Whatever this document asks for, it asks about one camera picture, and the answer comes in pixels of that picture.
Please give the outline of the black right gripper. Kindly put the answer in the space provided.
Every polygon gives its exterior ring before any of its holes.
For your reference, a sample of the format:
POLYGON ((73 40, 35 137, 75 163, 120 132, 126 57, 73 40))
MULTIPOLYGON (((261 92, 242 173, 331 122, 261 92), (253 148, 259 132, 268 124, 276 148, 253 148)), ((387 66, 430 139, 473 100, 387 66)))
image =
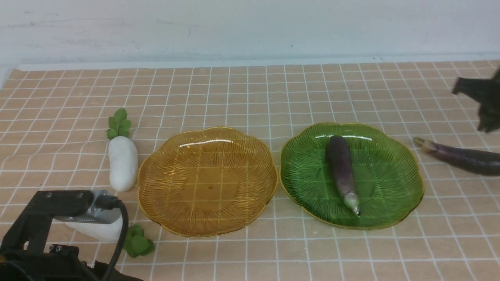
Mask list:
POLYGON ((500 69, 488 79, 457 78, 452 94, 465 94, 479 104, 479 132, 491 133, 500 128, 500 69))

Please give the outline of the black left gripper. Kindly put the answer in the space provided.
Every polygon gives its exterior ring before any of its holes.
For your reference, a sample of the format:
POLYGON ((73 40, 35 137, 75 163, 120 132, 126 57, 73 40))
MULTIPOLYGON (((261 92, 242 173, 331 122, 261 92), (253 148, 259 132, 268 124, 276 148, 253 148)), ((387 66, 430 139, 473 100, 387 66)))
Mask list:
POLYGON ((123 224, 120 238, 109 263, 95 262, 93 267, 79 260, 80 249, 45 244, 55 216, 82 215, 93 199, 91 190, 37 191, 9 228, 1 243, 2 281, 135 281, 115 269, 123 250, 129 216, 118 199, 123 224))

